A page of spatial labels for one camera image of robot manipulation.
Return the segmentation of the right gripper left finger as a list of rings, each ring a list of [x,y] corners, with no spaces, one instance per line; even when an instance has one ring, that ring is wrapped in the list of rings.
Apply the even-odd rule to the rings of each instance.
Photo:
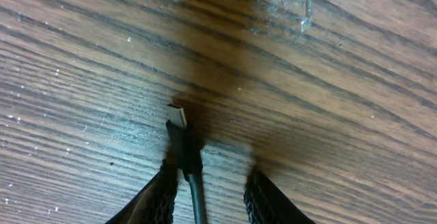
[[[178,167],[169,148],[158,173],[106,224],[171,224],[178,192]]]

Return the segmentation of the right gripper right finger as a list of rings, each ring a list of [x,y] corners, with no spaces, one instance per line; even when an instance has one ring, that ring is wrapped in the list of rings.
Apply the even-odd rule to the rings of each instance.
[[[250,224],[315,224],[259,169],[253,169],[244,188]]]

